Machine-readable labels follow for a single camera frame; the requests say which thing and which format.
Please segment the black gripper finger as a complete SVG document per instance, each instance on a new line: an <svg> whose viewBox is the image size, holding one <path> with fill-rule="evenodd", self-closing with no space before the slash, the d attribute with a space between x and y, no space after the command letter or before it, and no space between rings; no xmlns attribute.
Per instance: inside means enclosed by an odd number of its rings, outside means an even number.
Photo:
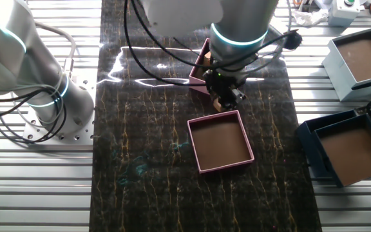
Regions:
<svg viewBox="0 0 371 232"><path fill-rule="evenodd" d="M227 98L219 98L219 104L221 111L231 111L234 110L236 105L233 100L229 100Z"/></svg>
<svg viewBox="0 0 371 232"><path fill-rule="evenodd" d="M241 102L246 99L246 95L241 92L239 89L232 89L232 95L235 102Z"/></svg>

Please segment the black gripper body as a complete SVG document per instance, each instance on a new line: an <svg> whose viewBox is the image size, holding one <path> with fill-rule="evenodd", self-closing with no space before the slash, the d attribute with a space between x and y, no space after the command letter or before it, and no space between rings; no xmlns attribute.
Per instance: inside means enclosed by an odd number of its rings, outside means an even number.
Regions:
<svg viewBox="0 0 371 232"><path fill-rule="evenodd" d="M234 77L222 75L215 70L207 70L204 72L204 81L212 97L233 97L232 89L236 88Z"/></svg>

